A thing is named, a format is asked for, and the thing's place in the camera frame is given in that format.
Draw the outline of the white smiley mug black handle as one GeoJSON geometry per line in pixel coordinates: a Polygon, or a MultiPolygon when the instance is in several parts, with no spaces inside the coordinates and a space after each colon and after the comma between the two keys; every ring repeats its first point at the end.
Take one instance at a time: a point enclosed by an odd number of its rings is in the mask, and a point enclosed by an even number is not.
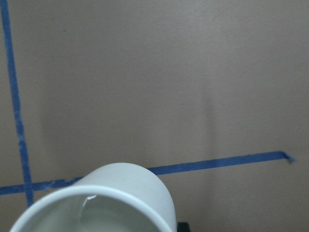
{"type": "Polygon", "coordinates": [[[112,163],[27,209],[14,232],[175,232],[170,192],[150,170],[112,163]]]}

